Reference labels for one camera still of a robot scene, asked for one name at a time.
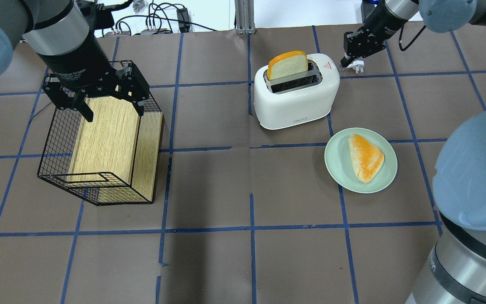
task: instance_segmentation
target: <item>power strip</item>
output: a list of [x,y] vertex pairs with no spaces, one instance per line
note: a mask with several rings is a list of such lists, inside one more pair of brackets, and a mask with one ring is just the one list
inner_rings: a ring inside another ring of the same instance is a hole
[[104,37],[124,37],[124,36],[131,36],[131,32],[129,32],[129,31],[117,31],[117,32],[104,33]]

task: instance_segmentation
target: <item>toaster slot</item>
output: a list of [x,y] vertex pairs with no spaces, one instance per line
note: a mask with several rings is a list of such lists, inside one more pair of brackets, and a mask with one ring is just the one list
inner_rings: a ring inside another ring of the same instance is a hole
[[282,94],[303,88],[312,87],[322,82],[323,76],[318,69],[316,63],[312,60],[308,61],[308,69],[305,72],[281,77],[270,81],[267,78],[267,71],[264,72],[264,81],[267,88],[274,94]]

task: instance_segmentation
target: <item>white toaster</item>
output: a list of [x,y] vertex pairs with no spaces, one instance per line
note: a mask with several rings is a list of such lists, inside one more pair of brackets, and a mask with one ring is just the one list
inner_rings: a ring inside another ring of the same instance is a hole
[[340,77],[326,54],[308,54],[308,70],[270,81],[267,65],[254,77],[254,112],[260,125],[276,130],[326,116],[333,104]]

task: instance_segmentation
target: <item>grid line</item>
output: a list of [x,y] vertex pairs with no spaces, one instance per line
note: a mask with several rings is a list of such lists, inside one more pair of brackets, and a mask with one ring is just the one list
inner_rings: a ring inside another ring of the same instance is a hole
[[172,123],[170,125],[170,153],[174,148],[174,128],[176,126],[176,111],[177,111],[177,94],[179,89],[179,71],[181,71],[181,52],[183,50],[183,36],[181,33],[179,37],[179,51],[177,56],[177,69],[175,71],[175,86],[174,86],[174,102],[172,106]]
[[316,45],[316,52],[320,52],[320,44],[318,43],[318,35],[316,34],[316,27],[312,26],[312,33],[314,35],[314,44]]
[[[327,116],[327,120],[329,123],[329,134],[333,136],[333,130],[331,127],[331,116]],[[418,143],[420,142],[445,142],[447,138],[423,138],[423,139],[416,139]],[[413,143],[413,139],[409,140],[388,140],[390,144],[405,144],[405,143]],[[316,143],[308,143],[308,144],[264,144],[259,147],[249,147],[249,149],[266,149],[266,148],[295,148],[295,147],[319,147],[325,146],[327,142],[316,142]],[[160,149],[159,152],[161,153],[174,153],[174,152],[196,152],[196,151],[217,151],[217,150],[230,150],[232,146],[219,146],[219,147],[196,147],[196,148],[177,148],[172,149],[170,152],[169,149]],[[72,156],[71,153],[55,153],[55,154],[46,154],[45,157],[50,156]],[[42,154],[22,154],[22,155],[0,155],[0,159],[8,159],[8,158],[37,158],[42,157]]]
[[341,209],[343,212],[343,228],[345,230],[346,252],[348,255],[348,265],[350,267],[351,288],[354,293],[354,303],[359,304],[359,296],[357,294],[357,283],[355,279],[354,258],[351,254],[350,224],[348,223],[348,216],[346,214],[346,206],[344,202],[344,192],[343,192],[343,187],[341,185],[339,185],[339,198],[341,200]]
[[257,304],[257,287],[256,287],[256,242],[254,238],[254,194],[249,195],[251,211],[251,283],[252,283],[252,304]]
[[248,81],[248,114],[252,115],[252,92],[251,84],[252,81],[252,67],[251,67],[251,34],[247,33],[247,81]]
[[481,104],[481,107],[483,108],[483,111],[486,111],[485,102],[483,101],[483,98],[481,97],[481,94],[478,90],[478,87],[476,85],[474,77],[472,76],[472,72],[470,71],[470,68],[468,67],[468,63],[466,62],[466,59],[464,58],[464,54],[462,53],[461,46],[459,45],[459,41],[457,41],[457,37],[455,37],[455,33],[453,33],[453,31],[451,31],[450,33],[451,33],[451,37],[453,38],[453,42],[455,42],[455,46],[457,47],[457,50],[459,51],[459,55],[461,56],[462,64],[464,64],[464,68],[466,69],[466,73],[468,74],[468,77],[470,78],[470,81],[472,83],[472,87],[474,87],[474,91],[476,92],[476,95],[478,95],[478,100]]
[[[168,158],[168,169],[166,172],[166,188],[164,189],[164,208],[162,209],[162,226],[160,229],[159,242],[159,264],[164,267],[164,243],[166,237],[166,219],[168,217],[168,197],[170,196],[170,178],[172,175],[172,157]],[[155,304],[160,301],[160,284],[162,283],[162,273],[157,276],[156,290],[155,290]]]
[[[41,96],[41,93],[40,93],[41,90],[42,90],[42,81],[41,81],[41,85],[39,86],[39,89],[37,91],[37,97],[35,98],[35,103],[33,104],[33,108],[31,109],[31,114],[29,114],[29,121],[27,122],[27,126],[25,127],[24,136],[22,137],[22,142],[21,142],[20,148],[18,150],[18,156],[20,156],[22,154],[22,150],[23,150],[24,145],[25,145],[25,140],[27,138],[27,133],[29,133],[29,128],[31,127],[31,118],[33,117],[33,115],[35,115],[35,109],[37,108],[37,104],[38,104],[39,98]],[[3,199],[2,199],[1,205],[0,205],[0,219],[1,219],[1,215],[3,213],[3,208],[5,207],[5,202],[6,202],[6,199],[8,197],[10,187],[12,185],[12,180],[13,180],[14,175],[16,173],[16,168],[18,167],[19,160],[20,160],[19,158],[16,158],[16,160],[14,162],[14,166],[12,167],[12,172],[10,174],[10,177],[8,178],[8,183],[7,183],[7,186],[6,186],[6,189],[5,189],[5,194],[3,195]]]
[[[470,74],[481,74],[486,73],[486,70],[482,71],[470,71]],[[441,76],[441,75],[467,75],[467,71],[452,71],[452,72],[435,72],[435,73],[400,73],[397,74],[398,77],[413,77],[413,76]],[[353,76],[340,76],[340,79],[368,79],[368,78],[383,78],[383,77],[395,77],[394,74],[378,74],[378,75],[353,75]],[[252,84],[254,81],[243,80],[243,81],[226,81],[226,82],[203,82],[203,83],[185,83],[178,84],[179,87],[206,87],[210,85],[233,85],[233,84]],[[159,88],[175,88],[175,84],[156,84],[150,85],[150,89]],[[36,95],[38,92],[10,92],[10,93],[0,93],[0,96],[15,96],[15,95]]]
[[84,213],[84,200],[81,200],[80,211],[78,212],[78,219],[76,220],[76,227],[73,235],[73,244],[71,245],[71,252],[69,254],[69,262],[67,263],[67,270],[65,272],[65,281],[63,281],[63,289],[61,292],[61,301],[59,304],[65,303],[65,298],[67,296],[67,286],[69,285],[69,278],[71,275],[71,269],[73,266],[74,254],[76,249],[76,242],[78,240],[78,233],[80,231],[81,217]]
[[[436,225],[435,221],[426,222],[389,222],[389,223],[352,223],[350,228],[376,228],[376,227],[417,227]],[[343,223],[337,224],[308,224],[308,225],[255,225],[255,226],[232,226],[232,227],[211,227],[211,228],[185,228],[185,229],[137,229],[137,230],[114,230],[114,231],[79,231],[78,235],[123,235],[123,234],[162,234],[162,233],[208,233],[208,232],[229,232],[229,231],[268,231],[268,230],[301,230],[301,229],[344,229]],[[71,236],[74,231],[40,231],[40,232],[5,232],[0,237],[22,237],[22,236]]]
[[434,197],[432,196],[432,191],[430,189],[430,183],[429,183],[429,179],[428,179],[428,176],[427,176],[427,171],[425,169],[425,164],[424,164],[423,158],[421,156],[419,144],[417,142],[417,136],[415,134],[415,130],[413,129],[413,124],[412,124],[412,121],[411,121],[410,112],[408,111],[408,106],[406,104],[405,95],[402,92],[401,82],[400,82],[399,77],[397,75],[397,68],[395,68],[395,62],[393,61],[393,56],[391,55],[391,51],[389,49],[389,44],[387,43],[387,41],[385,41],[385,44],[386,44],[387,56],[389,57],[389,63],[391,64],[391,69],[393,71],[393,74],[395,75],[395,82],[397,83],[397,88],[399,89],[399,95],[400,95],[400,98],[401,98],[402,107],[405,111],[408,126],[410,127],[410,133],[411,133],[411,136],[412,136],[412,139],[413,139],[413,145],[415,146],[417,158],[419,160],[419,164],[420,164],[420,167],[421,167],[421,173],[423,174],[423,178],[424,178],[424,181],[425,181],[425,187],[427,188],[427,194],[428,194],[429,200],[430,200],[430,208],[432,210],[432,214],[434,215],[434,220],[435,220],[435,223],[436,223],[436,227],[438,229],[438,234],[441,236],[442,235],[442,227],[440,226],[440,216],[438,216],[438,212],[434,209]]

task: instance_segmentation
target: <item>white connector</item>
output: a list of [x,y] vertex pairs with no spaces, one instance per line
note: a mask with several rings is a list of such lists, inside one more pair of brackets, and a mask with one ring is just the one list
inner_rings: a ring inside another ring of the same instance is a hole
[[359,73],[364,72],[364,70],[363,70],[364,66],[365,66],[365,62],[363,62],[363,60],[356,60],[356,61],[352,62],[351,64],[349,64],[347,66],[347,68],[353,69],[356,74],[359,74]]

